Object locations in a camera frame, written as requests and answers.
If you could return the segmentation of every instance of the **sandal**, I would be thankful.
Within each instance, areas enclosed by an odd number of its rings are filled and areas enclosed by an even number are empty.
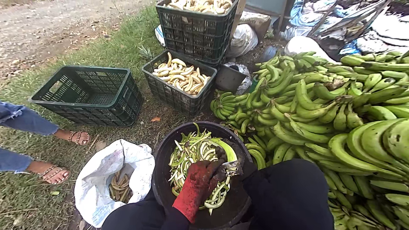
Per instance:
[[[90,135],[89,135],[87,132],[83,132],[83,131],[77,131],[77,132],[75,132],[75,131],[70,131],[70,133],[71,133],[71,135],[70,135],[70,137],[69,137],[69,139],[68,139],[69,142],[75,142],[75,144],[78,144],[78,145],[87,145],[87,144],[90,142],[91,137],[90,137]],[[83,133],[86,133],[86,134],[87,134],[87,138],[86,138],[85,140],[83,140],[81,143],[79,143],[79,139],[81,138],[81,136],[82,136]],[[77,134],[77,138],[76,138],[75,141],[72,141],[72,138],[74,137],[75,134]]]
[[[61,175],[62,179],[58,179],[57,182],[54,182],[54,183],[50,183],[48,181],[51,178],[57,176],[58,174],[61,174],[61,172],[63,170],[66,170],[66,172]],[[45,170],[42,174],[39,174],[39,175],[43,178],[43,180],[47,181],[47,183],[52,184],[52,185],[59,185],[61,183],[64,183],[65,181],[67,181],[67,179],[70,177],[70,171],[68,171],[64,167],[58,167],[56,165],[53,165],[50,168],[48,168],[47,170]]]

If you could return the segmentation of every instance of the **empty plastic crate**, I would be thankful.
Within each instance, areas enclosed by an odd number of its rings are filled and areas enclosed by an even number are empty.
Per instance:
[[[125,68],[63,66],[29,99],[77,124],[130,126],[144,98]]]

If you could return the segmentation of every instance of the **blue jeans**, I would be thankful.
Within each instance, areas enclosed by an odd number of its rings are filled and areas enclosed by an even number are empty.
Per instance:
[[[48,136],[58,130],[58,126],[41,117],[37,112],[25,107],[0,101],[0,126]],[[33,159],[0,148],[0,171],[23,172]]]

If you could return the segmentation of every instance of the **black plastic basin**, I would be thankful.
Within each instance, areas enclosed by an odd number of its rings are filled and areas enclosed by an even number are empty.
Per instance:
[[[247,151],[243,142],[230,130],[213,122],[196,122],[199,125],[200,131],[205,129],[211,132],[212,137],[226,138],[231,142],[236,143],[248,159],[251,160],[250,154]],[[171,167],[168,165],[171,154],[176,147],[174,140],[181,141],[184,133],[196,131],[196,126],[193,122],[183,124],[173,129],[163,140],[159,143],[155,155],[155,170],[152,176],[152,188],[156,200],[161,204],[165,211],[168,212],[172,207],[176,196],[171,191],[170,183],[168,182]],[[213,210],[212,215],[209,215],[208,209],[199,210],[196,215],[196,222],[191,225],[190,229],[206,229],[216,230],[225,227],[231,227],[236,224],[245,214],[250,206],[250,198],[243,189],[242,183],[233,176],[230,180],[230,190],[227,193],[226,200],[219,208]]]

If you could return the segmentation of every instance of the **person's leg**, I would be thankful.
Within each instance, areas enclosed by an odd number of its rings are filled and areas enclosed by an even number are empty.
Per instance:
[[[90,135],[86,132],[71,132],[59,129],[56,124],[41,117],[36,111],[25,106],[17,106],[10,103],[0,102],[0,110],[9,112],[8,118],[0,119],[0,125],[12,129],[28,131],[40,135],[54,135],[57,138],[72,141],[80,145],[88,144]]]
[[[101,230],[159,230],[164,221],[165,211],[151,189],[143,201],[126,204],[109,214]]]
[[[50,184],[65,181],[70,172],[51,163],[33,160],[31,157],[0,148],[0,171],[21,173],[30,171],[40,174]]]
[[[260,229],[259,218],[268,218],[277,229],[333,229],[328,208],[328,185],[324,174],[313,163],[293,159],[261,170],[272,185],[271,216],[263,216],[255,207],[250,229]]]

